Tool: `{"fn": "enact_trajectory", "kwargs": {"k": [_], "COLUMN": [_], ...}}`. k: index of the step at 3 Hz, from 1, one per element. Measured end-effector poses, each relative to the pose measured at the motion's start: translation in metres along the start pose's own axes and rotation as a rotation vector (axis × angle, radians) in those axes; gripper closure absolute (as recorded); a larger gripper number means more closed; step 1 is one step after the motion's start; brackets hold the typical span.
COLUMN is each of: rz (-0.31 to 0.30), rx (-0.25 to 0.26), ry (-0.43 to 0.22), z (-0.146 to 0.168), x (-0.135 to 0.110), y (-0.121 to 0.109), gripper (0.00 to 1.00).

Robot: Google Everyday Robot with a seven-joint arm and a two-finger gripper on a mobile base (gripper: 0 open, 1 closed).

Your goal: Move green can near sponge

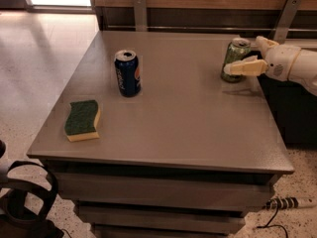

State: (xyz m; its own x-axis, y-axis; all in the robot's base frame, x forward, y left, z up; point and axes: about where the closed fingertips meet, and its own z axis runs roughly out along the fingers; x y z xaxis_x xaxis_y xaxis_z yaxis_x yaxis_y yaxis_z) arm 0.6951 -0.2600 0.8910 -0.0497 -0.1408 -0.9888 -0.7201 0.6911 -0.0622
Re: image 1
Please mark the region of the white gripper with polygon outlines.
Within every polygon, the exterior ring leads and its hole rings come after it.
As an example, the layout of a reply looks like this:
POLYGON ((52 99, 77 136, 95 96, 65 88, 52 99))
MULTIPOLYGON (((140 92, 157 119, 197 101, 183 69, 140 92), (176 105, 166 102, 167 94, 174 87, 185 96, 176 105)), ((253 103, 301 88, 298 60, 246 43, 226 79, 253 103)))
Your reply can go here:
POLYGON ((259 76, 265 73, 268 77, 287 81, 292 65, 301 52, 300 47, 279 45, 278 42, 263 36, 256 37, 256 45, 264 59, 251 56, 228 63, 224 72, 229 75, 259 76))

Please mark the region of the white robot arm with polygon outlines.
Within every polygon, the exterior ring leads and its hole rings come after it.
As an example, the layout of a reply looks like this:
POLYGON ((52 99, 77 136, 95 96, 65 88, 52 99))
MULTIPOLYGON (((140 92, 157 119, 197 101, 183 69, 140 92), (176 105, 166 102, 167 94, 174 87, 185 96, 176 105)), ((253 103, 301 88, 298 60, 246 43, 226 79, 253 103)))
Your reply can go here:
POLYGON ((258 36, 256 44, 262 59, 251 56, 226 64, 224 71, 229 75, 259 76, 278 81, 292 81, 317 96, 317 53, 298 46, 279 44, 258 36))

